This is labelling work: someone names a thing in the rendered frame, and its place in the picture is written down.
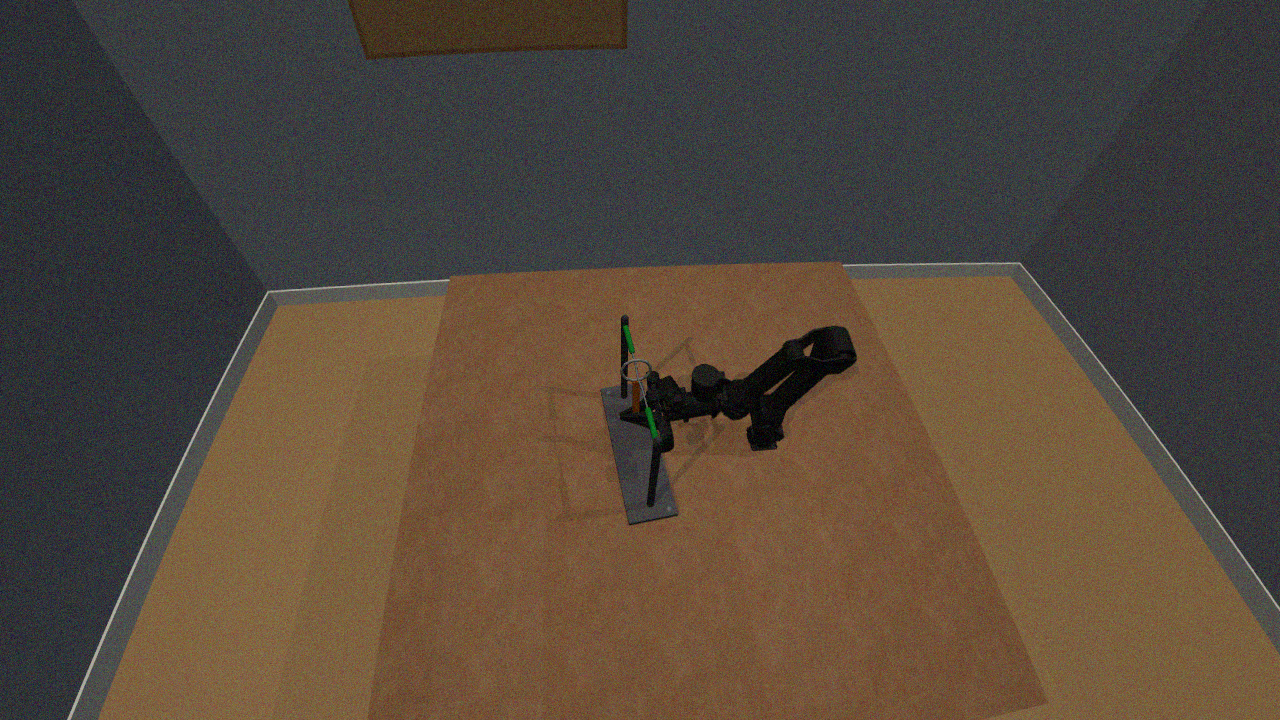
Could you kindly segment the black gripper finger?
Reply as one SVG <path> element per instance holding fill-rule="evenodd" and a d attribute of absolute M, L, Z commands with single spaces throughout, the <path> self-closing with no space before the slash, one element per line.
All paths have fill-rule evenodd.
<path fill-rule="evenodd" d="M 625 414 L 625 415 L 620 416 L 620 420 L 634 423 L 634 424 L 637 424 L 640 427 L 646 427 L 649 429 L 645 411 L 643 411 L 643 413 Z"/>
<path fill-rule="evenodd" d="M 649 396 L 649 391 L 646 391 L 646 395 L 645 395 L 645 397 L 646 397 L 646 404 L 648 404 L 648 407 L 652 407 L 652 404 L 650 404 L 650 396 Z M 646 405 L 645 405 L 645 402 L 644 402 L 644 398 L 643 398 L 643 400 L 640 401 L 640 407 L 639 407 L 639 413 L 643 413 L 643 411 L 645 411 L 645 407 L 646 407 Z M 628 409 L 626 409 L 626 410 L 625 410 L 625 411 L 622 411 L 622 413 L 620 413 L 620 416 L 622 416 L 622 415 L 625 415 L 625 414 L 630 414 L 630 413 L 634 413 L 634 406 L 632 406 L 632 407 L 628 407 Z"/>

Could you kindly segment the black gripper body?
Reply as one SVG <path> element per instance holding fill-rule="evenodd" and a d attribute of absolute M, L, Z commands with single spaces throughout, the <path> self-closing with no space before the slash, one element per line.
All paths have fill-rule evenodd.
<path fill-rule="evenodd" d="M 684 393 L 684 400 L 689 398 L 689 405 L 677 413 L 668 414 L 668 405 L 659 396 L 657 380 L 660 380 L 659 374 L 657 372 L 652 372 L 652 374 L 646 377 L 646 387 L 650 396 L 652 410 L 657 411 L 653 413 L 657 430 L 659 430 L 660 438 L 663 439 L 660 454 L 668 454 L 675 448 L 675 436 L 669 421 L 684 420 L 684 423 L 687 423 L 689 418 L 694 416 L 692 398 L 689 392 Z"/>

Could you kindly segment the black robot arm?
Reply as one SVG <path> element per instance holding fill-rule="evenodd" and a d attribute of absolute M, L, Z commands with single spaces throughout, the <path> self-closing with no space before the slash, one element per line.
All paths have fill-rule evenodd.
<path fill-rule="evenodd" d="M 813 342 L 810 356 L 804 356 L 803 348 Z M 776 441 L 785 438 L 782 421 L 786 410 L 826 375 L 840 374 L 856 360 L 849 331 L 829 325 L 786 341 L 777 354 L 742 380 L 727 379 L 724 372 L 718 372 L 716 366 L 698 365 L 692 369 L 689 392 L 692 418 L 710 415 L 716 419 L 723 413 L 730 420 L 739 421 L 750 413 L 753 425 L 746 430 L 753 451 L 776 450 Z M 772 395 L 765 395 L 787 375 Z M 689 405 L 689 398 L 684 400 L 686 388 L 678 387 L 672 375 L 657 380 L 657 386 L 660 398 L 668 405 L 668 414 Z"/>

